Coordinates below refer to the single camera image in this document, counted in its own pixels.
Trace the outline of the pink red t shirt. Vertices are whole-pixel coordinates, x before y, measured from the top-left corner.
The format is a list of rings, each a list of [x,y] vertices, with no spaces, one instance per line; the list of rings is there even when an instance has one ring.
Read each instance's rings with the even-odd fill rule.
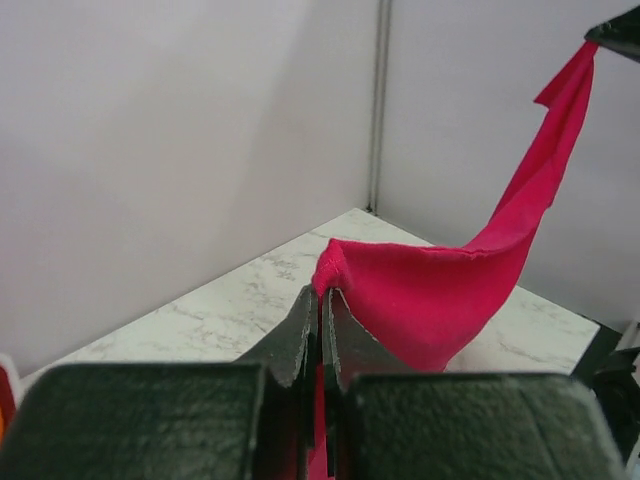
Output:
[[[537,96],[547,114],[487,225],[463,247],[332,239],[312,285],[344,289],[365,327],[401,360],[441,372],[515,288],[586,118],[598,47],[584,43]]]

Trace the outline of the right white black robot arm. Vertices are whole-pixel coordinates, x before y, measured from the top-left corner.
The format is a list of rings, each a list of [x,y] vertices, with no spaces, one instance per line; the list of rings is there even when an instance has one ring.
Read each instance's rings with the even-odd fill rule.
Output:
[[[585,39],[627,59],[639,60],[639,9],[605,21]],[[639,456],[639,322],[630,322],[593,376],[593,390],[629,470]]]

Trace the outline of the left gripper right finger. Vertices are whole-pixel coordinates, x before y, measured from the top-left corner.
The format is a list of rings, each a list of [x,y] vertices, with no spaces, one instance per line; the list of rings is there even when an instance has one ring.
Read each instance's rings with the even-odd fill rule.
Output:
[[[322,361],[327,472],[346,479],[348,413],[351,382],[361,375],[400,375],[414,370],[386,349],[353,315],[341,290],[331,288],[322,298]]]

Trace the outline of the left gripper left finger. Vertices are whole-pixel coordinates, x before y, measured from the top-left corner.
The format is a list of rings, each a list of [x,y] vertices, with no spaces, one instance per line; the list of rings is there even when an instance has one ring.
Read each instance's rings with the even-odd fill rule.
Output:
[[[265,373],[252,477],[306,479],[318,365],[318,296],[311,286],[302,287],[285,318],[239,361],[258,363]]]

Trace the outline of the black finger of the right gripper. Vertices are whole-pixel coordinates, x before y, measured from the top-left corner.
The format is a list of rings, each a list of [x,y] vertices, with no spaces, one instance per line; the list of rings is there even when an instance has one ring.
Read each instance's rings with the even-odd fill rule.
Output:
[[[617,17],[591,28],[584,39],[639,62],[639,18]]]

